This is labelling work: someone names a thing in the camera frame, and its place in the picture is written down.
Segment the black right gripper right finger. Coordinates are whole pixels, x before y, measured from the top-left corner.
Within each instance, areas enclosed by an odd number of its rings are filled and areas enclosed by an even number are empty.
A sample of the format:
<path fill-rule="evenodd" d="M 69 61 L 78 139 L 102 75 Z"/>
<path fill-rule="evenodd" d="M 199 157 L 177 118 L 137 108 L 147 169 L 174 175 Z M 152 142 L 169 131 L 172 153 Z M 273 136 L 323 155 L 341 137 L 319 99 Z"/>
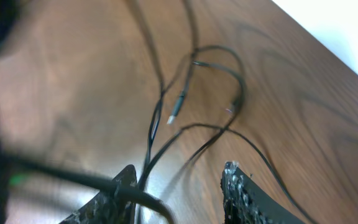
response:
<path fill-rule="evenodd" d="M 302 224 L 238 168 L 225 163 L 221 178 L 225 224 Z"/>

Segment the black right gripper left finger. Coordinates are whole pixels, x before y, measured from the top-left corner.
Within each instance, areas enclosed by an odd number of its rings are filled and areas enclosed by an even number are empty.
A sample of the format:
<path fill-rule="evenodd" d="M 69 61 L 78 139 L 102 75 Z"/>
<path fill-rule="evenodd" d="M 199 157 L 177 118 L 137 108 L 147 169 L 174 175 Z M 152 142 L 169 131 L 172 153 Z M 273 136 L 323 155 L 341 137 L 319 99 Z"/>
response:
<path fill-rule="evenodd" d="M 135 205 L 122 198 L 117 192 L 123 187 L 134 187 L 137 184 L 135 167 L 125 166 L 110 183 L 104 178 L 92 177 L 74 172 L 64 172 L 65 180 L 96 188 L 96 194 L 84 206 L 74 211 L 60 224 L 130 224 L 134 223 Z"/>

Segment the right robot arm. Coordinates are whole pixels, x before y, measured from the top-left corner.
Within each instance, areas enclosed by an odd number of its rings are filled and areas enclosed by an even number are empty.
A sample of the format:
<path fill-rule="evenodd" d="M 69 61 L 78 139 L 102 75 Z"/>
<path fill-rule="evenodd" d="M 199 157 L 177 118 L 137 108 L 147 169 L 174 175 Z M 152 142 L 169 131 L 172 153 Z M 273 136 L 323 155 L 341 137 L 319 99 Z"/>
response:
<path fill-rule="evenodd" d="M 192 50 L 189 55 L 189 72 L 188 77 L 186 78 L 185 86 L 178 96 L 172 113 L 168 119 L 168 124 L 172 124 L 178 115 L 178 112 L 180 111 L 188 91 L 190 76 L 195 65 L 225 71 L 238 81 L 239 92 L 234 101 L 236 108 L 234 110 L 233 117 L 224 127 L 201 123 L 193 123 L 185 126 L 177 133 L 175 133 L 175 135 L 172 136 L 170 140 L 166 142 L 166 144 L 164 144 L 161 150 L 159 150 L 159 152 L 152 159 L 150 158 L 151 145 L 153 144 L 156 130 L 158 129 L 160 121 L 163 97 L 169 88 L 173 85 L 176 77 L 171 80 L 168 86 L 164 87 L 162 71 L 160 69 L 158 55 L 150 30 L 144 21 L 144 15 L 139 9 L 139 5 L 136 1 L 132 2 L 134 4 L 133 9 L 135 9 L 135 16 L 138 16 L 137 18 L 140 20 L 139 25 L 147 42 L 150 56 L 152 57 L 152 63 L 160 82 L 160 98 L 158 99 L 154 113 L 152 115 L 152 121 L 150 123 L 150 129 L 148 133 L 148 150 L 145 157 L 144 169 L 142 171 L 139 182 L 137 182 L 135 176 L 135 167 L 132 164 L 126 166 L 114 179 L 109 180 L 105 178 L 99 178 L 94 175 L 81 174 L 56 167 L 45 166 L 26 157 L 17 157 L 12 154 L 6 154 L 3 151 L 1 152 L 0 145 L 0 223 L 4 223 L 6 220 L 5 199 L 7 191 L 5 186 L 7 183 L 4 183 L 2 180 L 4 180 L 3 177 L 7 177 L 5 174 L 7 173 L 6 168 L 8 164 L 12 164 L 14 166 L 23 166 L 29 170 L 38 171 L 58 179 L 67 180 L 76 184 L 91 187 L 92 189 L 100 190 L 100 192 L 94 198 L 92 198 L 92 200 L 90 200 L 86 205 L 81 207 L 76 212 L 72 213 L 69 217 L 62 220 L 61 223 L 134 223 L 136 205 L 143 205 L 144 207 L 159 213 L 169 223 L 175 223 L 173 214 L 168 209 L 168 207 L 166 207 L 159 199 L 156 199 L 153 196 L 145 193 L 144 189 L 147 178 L 149 177 L 158 160 L 162 157 L 163 153 L 167 151 L 167 149 L 175 142 L 175 140 L 178 139 L 178 137 L 180 137 L 180 135 L 185 130 L 195 127 L 217 129 L 219 132 L 208 142 L 206 142 L 206 144 L 203 145 L 199 151 L 196 151 L 188 162 L 193 160 L 193 158 L 195 158 L 201 152 L 201 150 L 207 148 L 207 146 L 212 145 L 212 143 L 221 137 L 223 133 L 233 133 L 245 140 L 259 154 L 289 201 L 291 201 L 294 206 L 301 210 L 301 208 L 294 201 L 293 197 L 289 194 L 282 180 L 280 180 L 278 172 L 275 171 L 275 169 L 257 148 L 257 146 L 244 135 L 238 133 L 235 130 L 229 129 L 229 126 L 237 117 L 239 114 L 238 112 L 240 112 L 242 106 L 244 105 L 246 93 L 246 84 L 242 77 L 245 72 L 244 66 L 238 54 L 236 54 L 231 49 L 220 45 L 207 45 L 204 47 L 199 46 L 198 28 L 196 26 L 195 13 L 192 9 L 190 1 L 183 1 L 192 34 Z M 16 22 L 19 9 L 20 6 L 16 3 L 16 1 L 0 1 L 0 49 L 6 42 L 6 38 Z M 196 57 L 200 52 L 213 49 L 221 49 L 232 54 L 239 65 L 240 74 L 220 64 L 206 63 L 196 60 Z M 227 162 L 225 164 L 221 178 L 221 189 L 224 195 L 224 223 L 303 223 L 299 218 L 272 200 L 272 198 L 270 198 L 259 186 L 257 186 L 250 179 L 250 177 L 246 176 L 240 170 L 240 168 L 238 168 L 238 165 L 235 161 Z"/>

